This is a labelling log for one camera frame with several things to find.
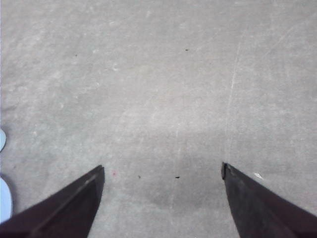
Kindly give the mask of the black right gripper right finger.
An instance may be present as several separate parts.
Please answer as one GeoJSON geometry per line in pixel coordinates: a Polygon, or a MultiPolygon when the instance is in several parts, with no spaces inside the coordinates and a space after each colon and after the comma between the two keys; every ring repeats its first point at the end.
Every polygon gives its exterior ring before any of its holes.
{"type": "Polygon", "coordinates": [[[228,204],[242,238],[315,238],[317,218],[223,163],[228,204]]]}

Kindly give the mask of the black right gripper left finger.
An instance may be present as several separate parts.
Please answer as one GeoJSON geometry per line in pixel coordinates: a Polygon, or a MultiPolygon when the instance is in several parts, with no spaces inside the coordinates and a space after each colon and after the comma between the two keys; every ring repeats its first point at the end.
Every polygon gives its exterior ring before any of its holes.
{"type": "Polygon", "coordinates": [[[99,165],[0,226],[2,238],[86,238],[99,208],[105,170],[99,165]]]}

